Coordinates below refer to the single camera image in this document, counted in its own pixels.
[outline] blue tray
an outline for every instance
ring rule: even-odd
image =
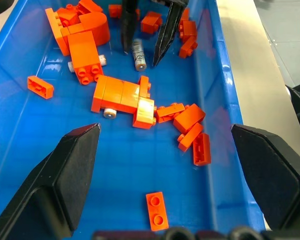
[[[178,149],[180,133],[171,122],[144,130],[132,127],[131,114],[120,112],[109,120],[90,111],[96,84],[80,85],[69,72],[71,59],[62,56],[45,14],[46,8],[76,2],[19,0],[0,33],[0,214],[65,133],[101,123],[93,178],[74,239],[90,239],[95,230],[149,230],[145,194],[157,191],[163,192],[170,226],[193,232],[227,232],[238,225],[263,229],[230,132],[242,118],[216,2],[190,1],[198,48],[187,59],[178,57],[181,42],[176,37],[159,65],[150,67],[157,35],[138,31],[148,68],[137,72],[132,56],[122,53],[119,21],[111,18],[110,43],[98,47],[107,58],[104,74],[133,83],[141,74],[148,76],[158,107],[174,102],[201,106],[212,154],[212,164],[204,167],[193,165],[192,149]],[[164,6],[141,2],[141,16],[148,10],[167,15]],[[109,1],[98,4],[108,14]],[[45,100],[27,89],[31,75],[54,85],[53,98]]]

